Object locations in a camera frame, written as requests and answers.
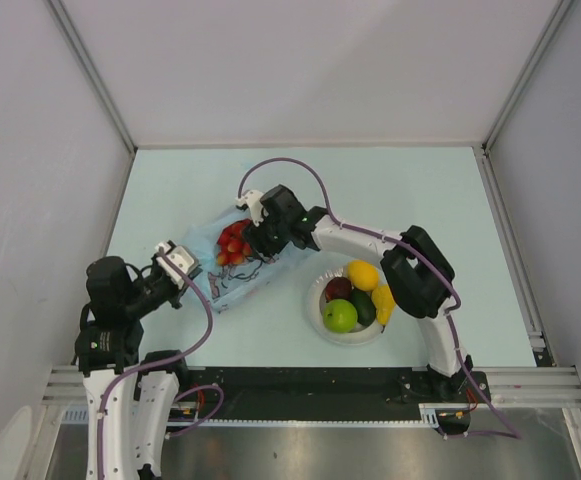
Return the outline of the red fake strawberry bunch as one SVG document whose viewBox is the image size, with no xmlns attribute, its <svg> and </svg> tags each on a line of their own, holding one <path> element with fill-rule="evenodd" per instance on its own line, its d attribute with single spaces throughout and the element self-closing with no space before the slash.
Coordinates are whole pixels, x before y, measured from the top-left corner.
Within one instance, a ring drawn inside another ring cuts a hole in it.
<svg viewBox="0 0 581 480">
<path fill-rule="evenodd" d="M 253 257 L 250 244 L 245 240 L 244 230 L 251 223 L 250 220 L 238 220 L 225 227 L 216 242 L 218 266 L 236 266 L 249 261 Z"/>
</svg>

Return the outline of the light blue printed plastic bag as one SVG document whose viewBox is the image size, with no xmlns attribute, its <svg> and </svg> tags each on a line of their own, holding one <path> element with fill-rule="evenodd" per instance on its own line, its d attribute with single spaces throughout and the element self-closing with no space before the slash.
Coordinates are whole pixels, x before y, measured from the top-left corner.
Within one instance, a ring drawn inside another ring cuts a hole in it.
<svg viewBox="0 0 581 480">
<path fill-rule="evenodd" d="M 250 223 L 244 211 L 229 208 L 209 223 L 190 227 L 183 237 L 202 269 L 195 284 L 217 313 L 235 307 L 310 254 L 288 244 L 271 257 L 257 256 L 243 237 Z"/>
</svg>

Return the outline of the dark red fake fruit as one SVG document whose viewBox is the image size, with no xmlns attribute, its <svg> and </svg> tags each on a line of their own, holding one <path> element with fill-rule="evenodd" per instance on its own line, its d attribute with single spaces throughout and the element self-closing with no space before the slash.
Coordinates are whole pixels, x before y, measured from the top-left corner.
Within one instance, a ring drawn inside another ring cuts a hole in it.
<svg viewBox="0 0 581 480">
<path fill-rule="evenodd" d="M 353 285 L 348 278 L 334 277 L 324 288 L 324 295 L 327 302 L 343 299 L 348 300 L 353 290 Z"/>
</svg>

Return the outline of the yellow fake lemon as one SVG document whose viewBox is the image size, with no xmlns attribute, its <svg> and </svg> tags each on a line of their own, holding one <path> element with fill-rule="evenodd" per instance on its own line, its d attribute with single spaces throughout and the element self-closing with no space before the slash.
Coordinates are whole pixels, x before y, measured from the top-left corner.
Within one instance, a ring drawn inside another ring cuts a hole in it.
<svg viewBox="0 0 581 480">
<path fill-rule="evenodd" d="M 377 269 L 361 260 L 349 262 L 346 266 L 346 275 L 354 288 L 364 292 L 376 289 L 380 281 Z"/>
</svg>

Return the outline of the green fake apple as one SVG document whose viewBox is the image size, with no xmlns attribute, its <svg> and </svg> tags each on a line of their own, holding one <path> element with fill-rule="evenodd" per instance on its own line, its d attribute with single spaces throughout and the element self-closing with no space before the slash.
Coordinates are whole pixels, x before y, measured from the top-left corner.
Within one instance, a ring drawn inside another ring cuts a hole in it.
<svg viewBox="0 0 581 480">
<path fill-rule="evenodd" d="M 333 333 L 350 333 L 357 324 L 355 307 L 348 300 L 343 299 L 328 302 L 322 318 L 325 328 Z"/>
</svg>

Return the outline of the dark green fake avocado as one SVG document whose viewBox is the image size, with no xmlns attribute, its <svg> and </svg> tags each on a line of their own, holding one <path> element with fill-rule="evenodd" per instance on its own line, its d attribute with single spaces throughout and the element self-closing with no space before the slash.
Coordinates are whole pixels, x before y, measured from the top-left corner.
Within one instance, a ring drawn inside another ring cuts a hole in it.
<svg viewBox="0 0 581 480">
<path fill-rule="evenodd" d="M 354 288 L 349 296 L 349 302 L 357 312 L 357 322 L 368 327 L 376 319 L 376 307 L 367 292 Z"/>
</svg>

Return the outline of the yellow fake pear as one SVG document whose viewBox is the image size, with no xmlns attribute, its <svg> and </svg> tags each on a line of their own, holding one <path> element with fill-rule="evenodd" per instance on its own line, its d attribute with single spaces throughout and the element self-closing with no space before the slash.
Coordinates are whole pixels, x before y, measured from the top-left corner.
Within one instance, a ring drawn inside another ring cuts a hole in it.
<svg viewBox="0 0 581 480">
<path fill-rule="evenodd" d="M 396 307 L 390 287 L 386 284 L 379 285 L 371 292 L 371 300 L 376 311 L 376 321 L 385 330 Z"/>
</svg>

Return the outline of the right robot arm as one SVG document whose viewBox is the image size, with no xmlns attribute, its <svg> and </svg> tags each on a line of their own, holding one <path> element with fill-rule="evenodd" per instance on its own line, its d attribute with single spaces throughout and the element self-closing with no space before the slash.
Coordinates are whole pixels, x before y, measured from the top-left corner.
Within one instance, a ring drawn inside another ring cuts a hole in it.
<svg viewBox="0 0 581 480">
<path fill-rule="evenodd" d="M 236 207 L 249 212 L 251 223 L 244 234 L 259 256 L 272 257 L 293 244 L 379 267 L 396 306 L 418 320 L 433 393 L 443 401 L 454 401 L 466 391 L 472 360 L 451 318 L 461 306 L 452 285 L 455 273 L 423 228 L 411 226 L 390 236 L 345 223 L 335 217 L 329 202 L 306 209 L 283 185 L 266 193 L 240 192 Z"/>
</svg>

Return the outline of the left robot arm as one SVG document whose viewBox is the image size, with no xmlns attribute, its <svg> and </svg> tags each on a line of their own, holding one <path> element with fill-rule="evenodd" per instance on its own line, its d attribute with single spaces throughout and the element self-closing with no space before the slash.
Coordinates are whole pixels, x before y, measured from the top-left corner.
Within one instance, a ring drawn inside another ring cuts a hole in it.
<svg viewBox="0 0 581 480">
<path fill-rule="evenodd" d="M 178 309 L 199 261 L 163 245 L 147 275 L 118 256 L 86 270 L 89 301 L 75 342 L 88 408 L 89 479 L 159 479 L 166 424 L 191 376 L 178 350 L 139 357 L 141 321 L 164 304 Z"/>
</svg>

